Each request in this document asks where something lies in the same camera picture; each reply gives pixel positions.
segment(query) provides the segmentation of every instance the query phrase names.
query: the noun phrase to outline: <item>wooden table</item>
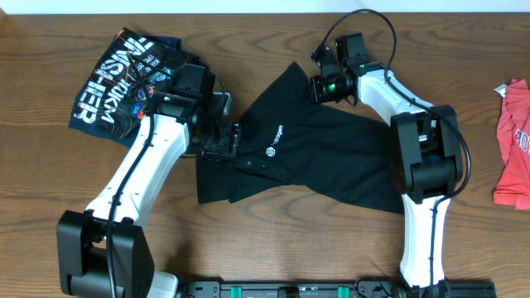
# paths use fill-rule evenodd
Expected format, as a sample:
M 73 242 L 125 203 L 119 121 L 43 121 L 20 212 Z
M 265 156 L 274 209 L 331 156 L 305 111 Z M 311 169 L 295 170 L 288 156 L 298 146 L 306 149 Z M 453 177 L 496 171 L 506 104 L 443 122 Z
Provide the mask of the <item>wooden table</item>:
M 320 15 L 107 15 L 0 18 L 0 296 L 56 297 L 55 226 L 84 210 L 127 152 L 69 130 L 74 96 L 123 26 L 179 36 L 211 64 L 241 114 L 292 62 L 317 73 L 312 52 L 339 17 Z M 418 96 L 450 104 L 474 162 L 471 182 L 446 218 L 444 268 L 452 279 L 488 279 L 501 297 L 530 291 L 530 214 L 494 205 L 504 168 L 495 138 L 510 77 L 530 78 L 528 14 L 388 14 L 398 34 L 393 69 Z M 341 24 L 361 31 L 375 60 L 391 35 L 374 16 Z M 338 108 L 376 117 L 369 108 Z M 147 240 L 158 268 L 188 280 L 354 280 L 392 276 L 403 216 L 340 204 L 305 187 L 265 191 L 237 204 L 198 205 L 195 166 L 178 162 L 153 208 Z

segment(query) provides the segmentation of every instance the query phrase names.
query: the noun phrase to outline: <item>green led light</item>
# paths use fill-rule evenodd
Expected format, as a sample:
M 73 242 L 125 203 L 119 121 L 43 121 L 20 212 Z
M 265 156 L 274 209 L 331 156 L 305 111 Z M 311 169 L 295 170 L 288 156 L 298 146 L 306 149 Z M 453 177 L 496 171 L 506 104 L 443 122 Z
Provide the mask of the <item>green led light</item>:
M 332 93 L 335 91 L 335 84 L 331 84 L 328 86 L 328 92 Z

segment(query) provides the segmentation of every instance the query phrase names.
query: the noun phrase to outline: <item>black base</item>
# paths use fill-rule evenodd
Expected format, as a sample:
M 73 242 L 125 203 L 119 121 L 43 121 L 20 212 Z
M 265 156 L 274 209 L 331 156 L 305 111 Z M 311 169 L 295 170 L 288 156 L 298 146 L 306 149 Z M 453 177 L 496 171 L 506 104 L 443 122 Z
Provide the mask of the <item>black base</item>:
M 405 289 L 392 281 L 362 279 L 355 283 L 223 284 L 217 281 L 191 282 L 181 289 L 180 298 L 496 298 L 495 286 L 484 283 L 447 283 L 436 293 L 426 289 Z

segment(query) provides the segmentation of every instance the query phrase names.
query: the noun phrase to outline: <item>wire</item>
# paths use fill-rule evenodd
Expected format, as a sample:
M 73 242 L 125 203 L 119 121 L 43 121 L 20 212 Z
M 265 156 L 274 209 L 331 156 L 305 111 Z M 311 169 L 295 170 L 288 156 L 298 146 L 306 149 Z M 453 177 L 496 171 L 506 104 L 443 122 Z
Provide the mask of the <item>wire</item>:
M 392 23 L 390 22 L 390 20 L 387 19 L 387 17 L 385 17 L 381 12 L 376 12 L 374 11 L 373 9 L 367 9 L 367 8 L 364 8 L 364 9 L 358 9 L 358 10 L 354 10 L 352 12 L 348 12 L 346 13 L 345 15 L 343 15 L 337 22 L 335 22 L 335 24 L 333 24 L 333 26 L 328 30 L 328 32 L 325 34 L 325 37 L 324 37 L 324 40 L 322 40 L 321 42 L 321 46 L 324 47 L 325 46 L 325 41 L 327 41 L 328 37 L 330 36 L 331 32 L 333 31 L 333 29 L 335 29 L 335 27 L 337 27 L 337 25 L 339 25 L 340 22 L 342 22 L 344 19 L 346 19 L 347 17 L 351 17 L 353 16 L 354 14 L 357 14 L 357 13 L 360 13 L 360 12 L 368 12 L 368 13 L 372 13 L 374 15 L 377 15 L 378 17 L 381 17 L 387 24 L 388 26 L 390 27 L 390 29 L 392 30 L 392 34 L 394 36 L 394 47 L 392 48 L 392 54 L 390 55 L 390 59 L 388 59 L 388 65 L 392 64 L 392 60 L 394 60 L 394 55 L 396 54 L 396 45 L 397 45 L 397 38 L 396 38 L 396 32 L 394 31 L 394 27 L 392 26 Z
M 219 83 L 219 85 L 221 86 L 221 92 L 223 92 L 223 100 L 224 98 L 226 97 L 226 93 L 224 92 L 224 85 L 223 85 L 223 81 L 219 78 L 215 78 L 215 80 Z
M 151 95 L 149 95 L 149 92 L 147 92 L 147 86 L 145 82 L 142 79 L 142 76 L 140 75 L 136 65 L 133 61 L 133 56 L 130 54 L 130 52 L 127 52 L 127 58 L 129 59 L 129 62 L 132 65 L 132 69 L 134 70 L 135 75 L 139 78 L 140 83 L 142 84 L 143 92 L 146 95 L 147 98 L 147 104 L 149 105 L 149 133 L 147 135 L 147 139 L 145 143 L 143 144 L 142 150 L 138 153 L 138 156 L 134 160 L 134 162 L 131 164 L 131 167 L 123 177 L 122 182 L 119 184 L 118 190 L 116 190 L 116 194 L 113 196 L 112 204 L 110 205 L 110 211 L 108 212 L 108 223 L 107 223 L 107 229 L 106 229 L 106 237 L 107 237 L 107 266 L 108 266 L 108 275 L 110 280 L 110 290 L 112 292 L 113 298 L 118 297 L 118 291 L 116 289 L 116 276 L 114 272 L 114 262 L 113 262 L 113 221 L 114 221 L 114 215 L 116 213 L 116 208 L 119 205 L 119 198 L 123 193 L 123 189 L 125 188 L 125 185 L 127 184 L 129 178 L 133 174 L 134 170 L 136 169 L 138 163 L 142 159 L 143 155 L 146 153 L 147 149 L 151 145 L 152 136 L 154 133 L 154 126 L 155 126 L 155 118 L 154 118 L 154 107 L 152 107 L 151 102 Z
M 352 11 L 352 12 L 349 12 L 349 13 L 343 15 L 328 30 L 328 32 L 325 35 L 324 40 L 322 41 L 320 46 L 324 46 L 325 45 L 325 41 L 327 40 L 328 36 L 333 31 L 333 29 L 335 29 L 335 27 L 337 25 L 339 25 L 340 22 L 342 22 L 345 18 L 353 16 L 354 14 L 357 14 L 359 12 L 369 12 L 369 13 L 372 13 L 372 14 L 375 14 L 375 15 L 381 17 L 388 24 L 388 27 L 390 27 L 390 31 L 392 31 L 393 47 L 392 47 L 392 54 L 390 55 L 390 59 L 388 59 L 387 67 L 384 70 L 384 80 L 385 80 L 385 82 L 394 91 L 396 91 L 396 93 L 398 93 L 400 96 L 402 96 L 410 104 L 412 104 L 412 105 L 414 105 L 414 106 L 416 106 L 418 108 L 424 109 L 429 114 L 431 114 L 431 115 L 439 118 L 441 121 L 443 121 L 450 128 L 450 130 L 456 135 L 456 137 L 458 138 L 459 143 L 462 146 L 462 149 L 464 150 L 464 155 L 465 155 L 465 178 L 462 181 L 462 184 L 460 185 L 460 187 L 457 190 L 453 191 L 452 193 L 449 193 L 448 195 L 444 195 L 442 198 L 438 199 L 434 203 L 433 208 L 432 208 L 431 254 L 429 256 L 429 261 L 430 261 L 430 270 L 431 270 L 431 272 L 430 272 L 431 273 L 431 276 L 430 276 L 431 285 L 430 286 L 433 286 L 434 285 L 434 243 L 435 243 L 435 231 L 436 231 L 436 215 L 438 214 L 438 206 L 442 202 L 444 202 L 445 200 L 453 198 L 453 197 L 457 196 L 458 194 L 460 194 L 465 189 L 465 187 L 468 185 L 468 183 L 470 181 L 470 178 L 471 178 L 471 154 L 470 154 L 470 149 L 468 148 L 467 143 L 465 142 L 465 139 L 462 136 L 462 134 L 458 131 L 458 129 L 456 127 L 453 126 L 452 123 L 449 122 L 449 120 L 447 120 L 443 115 L 439 114 L 436 110 L 433 110 L 432 108 L 429 108 L 429 107 L 427 107 L 427 106 L 425 106 L 423 104 L 417 103 L 416 100 L 414 100 L 414 99 L 410 99 L 401 90 L 399 90 L 392 83 L 391 78 L 388 77 L 388 70 L 390 70 L 390 65 L 392 64 L 392 61 L 393 61 L 394 56 L 396 54 L 396 47 L 398 46 L 398 38 L 396 37 L 396 31 L 394 30 L 394 26 L 392 25 L 392 23 L 382 13 L 376 12 L 376 11 L 371 10 L 371 9 L 358 9 L 358 10 L 355 10 L 355 11 Z
M 377 279 L 375 277 L 371 277 L 371 276 L 363 276 L 363 277 L 358 278 L 357 281 L 355 281 L 354 290 L 357 291 L 357 294 L 359 294 L 359 296 L 361 296 L 362 298 L 368 298 L 367 296 L 363 295 L 363 293 L 361 293 L 361 291 L 359 290 L 359 288 L 357 286 L 360 281 L 365 280 L 365 279 L 370 279 L 372 281 L 378 282 L 379 285 L 381 285 L 381 288 L 383 289 L 383 291 L 387 295 L 387 297 L 392 297 L 392 294 L 390 294 L 390 292 L 387 291 L 387 289 L 384 287 L 383 283 L 379 279 Z

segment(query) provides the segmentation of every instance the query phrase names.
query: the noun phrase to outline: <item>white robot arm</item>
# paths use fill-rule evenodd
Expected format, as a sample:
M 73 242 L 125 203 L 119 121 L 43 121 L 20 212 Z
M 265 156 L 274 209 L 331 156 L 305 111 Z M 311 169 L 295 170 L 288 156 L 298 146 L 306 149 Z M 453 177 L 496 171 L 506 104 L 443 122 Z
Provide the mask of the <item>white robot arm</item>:
M 125 185 L 114 217 L 114 221 L 117 222 L 122 222 L 123 219 L 128 218 L 135 225 L 144 229 L 147 227 L 151 207 L 167 178 L 169 170 L 190 145 L 187 123 L 179 123 L 175 118 L 161 114 L 155 114 L 154 117 L 155 127 L 152 145 L 147 149 Z M 101 194 L 87 206 L 87 210 L 94 211 L 92 213 L 94 217 L 108 219 L 110 210 L 108 202 L 112 201 L 125 173 L 142 150 L 149 133 L 149 126 L 149 117 L 142 119 L 137 138 L 116 174 Z
M 398 87 L 410 99 L 415 99 L 418 103 L 431 107 L 432 104 L 419 99 L 416 95 L 406 89 L 388 71 L 388 77 L 394 86 Z M 390 125 L 390 119 L 400 113 L 425 113 L 426 111 L 411 105 L 388 83 L 385 82 L 384 70 L 373 70 L 358 78 L 358 95 L 362 103 L 367 104 L 375 110 L 377 114 Z M 420 135 L 419 143 L 427 141 L 427 135 Z M 432 209 L 438 199 L 443 195 L 436 195 L 424 198 L 421 204 L 414 202 L 409 195 L 402 195 L 405 209 L 405 248 L 403 258 L 400 263 L 400 271 L 409 286 L 419 286 L 421 288 L 430 285 L 430 252 L 431 252 L 431 230 L 432 230 Z M 438 216 L 436 217 L 435 231 L 435 251 L 434 251 L 434 281 L 442 281 L 445 278 L 441 265 L 442 235 L 444 219 L 446 217 L 449 200 L 445 200 L 438 205 Z

